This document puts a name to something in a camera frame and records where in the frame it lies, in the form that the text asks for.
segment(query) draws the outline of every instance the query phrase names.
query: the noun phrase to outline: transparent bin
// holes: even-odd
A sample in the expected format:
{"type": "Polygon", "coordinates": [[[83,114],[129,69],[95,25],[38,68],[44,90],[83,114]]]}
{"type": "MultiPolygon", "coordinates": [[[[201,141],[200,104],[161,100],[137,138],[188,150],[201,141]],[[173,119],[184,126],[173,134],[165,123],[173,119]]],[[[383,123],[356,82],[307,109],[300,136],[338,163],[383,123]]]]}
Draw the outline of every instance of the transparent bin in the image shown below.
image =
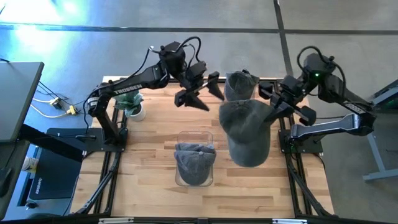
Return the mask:
{"type": "MultiPolygon", "coordinates": [[[[213,144],[213,135],[208,131],[182,131],[177,136],[178,143],[202,144],[208,146],[213,144]]],[[[213,166],[210,167],[209,175],[204,183],[191,185],[186,183],[180,176],[178,167],[175,169],[175,183],[179,186],[208,187],[213,183],[213,166]]]]}

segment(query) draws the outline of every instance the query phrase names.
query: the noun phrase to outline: small plant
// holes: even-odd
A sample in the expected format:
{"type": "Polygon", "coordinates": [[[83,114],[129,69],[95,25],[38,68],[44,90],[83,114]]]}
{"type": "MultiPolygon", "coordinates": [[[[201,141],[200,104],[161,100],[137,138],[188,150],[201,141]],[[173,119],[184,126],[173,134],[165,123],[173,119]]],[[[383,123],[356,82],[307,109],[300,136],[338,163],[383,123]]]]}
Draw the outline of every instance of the small plant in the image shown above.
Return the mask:
{"type": "Polygon", "coordinates": [[[114,98],[117,101],[114,107],[124,110],[126,116],[138,114],[141,110],[141,102],[144,101],[142,94],[138,90],[115,96],[114,98]]]}

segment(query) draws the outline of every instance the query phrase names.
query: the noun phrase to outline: concrete floor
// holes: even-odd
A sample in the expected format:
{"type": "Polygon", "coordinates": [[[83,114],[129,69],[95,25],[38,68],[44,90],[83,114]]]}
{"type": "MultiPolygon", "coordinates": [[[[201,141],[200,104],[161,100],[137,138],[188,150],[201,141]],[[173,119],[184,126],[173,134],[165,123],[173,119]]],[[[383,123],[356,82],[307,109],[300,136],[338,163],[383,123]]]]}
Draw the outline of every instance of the concrete floor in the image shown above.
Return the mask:
{"type": "MultiPolygon", "coordinates": [[[[23,0],[10,1],[0,15],[0,22],[98,27],[278,29],[273,0],[43,0],[29,3],[28,11],[21,9],[21,2],[28,4],[23,0]]],[[[285,29],[398,30],[398,1],[395,0],[279,2],[285,29]]],[[[41,81],[74,103],[84,99],[104,75],[132,73],[141,64],[148,46],[158,47],[191,35],[201,37],[200,58],[208,63],[211,72],[225,73],[247,68],[260,77],[283,77],[287,71],[280,35],[251,32],[72,32],[40,31],[22,26],[12,30],[0,29],[0,57],[43,61],[45,68],[41,81]]],[[[325,55],[336,57],[347,76],[347,87],[359,96],[367,98],[398,78],[396,35],[288,34],[286,39],[295,76],[300,74],[295,64],[299,50],[316,45],[325,55]]],[[[156,56],[151,55],[147,65],[156,60],[156,56]]],[[[37,106],[47,114],[58,113],[48,106],[37,106]]],[[[342,107],[317,98],[310,99],[310,106],[320,117],[347,113],[342,107]]],[[[387,149],[396,148],[395,142],[391,141],[397,129],[397,126],[391,126],[393,121],[397,121],[394,115],[382,116],[376,124],[375,133],[377,141],[382,144],[380,151],[387,168],[398,168],[398,153],[387,152],[387,149]],[[383,139],[386,133],[390,141],[383,139]]],[[[49,127],[84,127],[82,116],[47,119],[34,110],[29,111],[26,123],[42,131],[49,127]]],[[[397,223],[398,177],[369,183],[362,180],[362,175],[377,171],[366,138],[336,134],[324,138],[322,144],[335,213],[346,218],[397,223]]],[[[37,211],[61,214],[66,204],[65,199],[51,200],[44,202],[42,209],[37,211]]],[[[21,217],[21,214],[28,216],[34,212],[15,211],[16,208],[10,208],[7,218],[21,217]]]]}

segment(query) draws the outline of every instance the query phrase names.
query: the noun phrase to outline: wooden table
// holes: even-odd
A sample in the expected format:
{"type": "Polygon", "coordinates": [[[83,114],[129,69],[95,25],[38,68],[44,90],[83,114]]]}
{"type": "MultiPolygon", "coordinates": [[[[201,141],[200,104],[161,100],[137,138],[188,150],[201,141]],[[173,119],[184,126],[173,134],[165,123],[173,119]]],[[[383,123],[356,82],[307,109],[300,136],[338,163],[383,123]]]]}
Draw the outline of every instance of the wooden table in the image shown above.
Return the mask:
{"type": "MultiPolygon", "coordinates": [[[[104,81],[119,78],[104,77],[104,81]]],[[[271,126],[271,151],[265,163],[256,168],[243,168],[229,156],[226,134],[218,121],[220,101],[202,90],[200,98],[209,106],[210,112],[183,106],[177,108],[174,94],[179,90],[178,84],[173,83],[159,90],[140,90],[147,114],[141,122],[127,122],[129,138],[119,166],[112,216],[293,217],[285,157],[280,152],[277,137],[279,122],[271,126]],[[181,131],[213,134],[217,157],[211,186],[181,187],[175,183],[174,145],[181,131]]],[[[255,99],[266,102],[257,93],[255,99]]],[[[113,105],[114,101],[108,106],[110,116],[113,105]]],[[[308,105],[307,99],[299,106],[303,105],[308,105]]],[[[94,120],[93,126],[100,125],[94,120]]],[[[333,213],[321,161],[312,154],[302,157],[308,187],[325,209],[333,213]]],[[[103,158],[104,153],[95,152],[83,161],[71,212],[81,208],[97,187],[103,158]]],[[[299,190],[298,195],[303,205],[299,190]]]]}

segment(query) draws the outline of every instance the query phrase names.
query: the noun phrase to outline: gray baseball cap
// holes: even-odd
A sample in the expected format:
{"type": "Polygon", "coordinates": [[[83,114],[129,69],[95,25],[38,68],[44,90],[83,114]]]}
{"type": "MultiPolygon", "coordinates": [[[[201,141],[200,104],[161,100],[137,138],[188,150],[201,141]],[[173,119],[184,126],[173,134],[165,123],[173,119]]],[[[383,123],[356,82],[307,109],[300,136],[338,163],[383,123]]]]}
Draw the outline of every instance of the gray baseball cap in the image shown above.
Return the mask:
{"type": "Polygon", "coordinates": [[[239,166],[256,167],[268,157],[274,109],[258,100],[229,101],[220,106],[220,124],[228,138],[229,155],[239,166]]]}
{"type": "Polygon", "coordinates": [[[200,185],[209,176],[216,160],[216,151],[212,145],[178,143],[175,145],[174,158],[181,178],[189,185],[200,185]]]}
{"type": "Polygon", "coordinates": [[[248,100],[254,87],[260,79],[249,72],[234,72],[226,74],[224,96],[226,100],[248,100]]]}

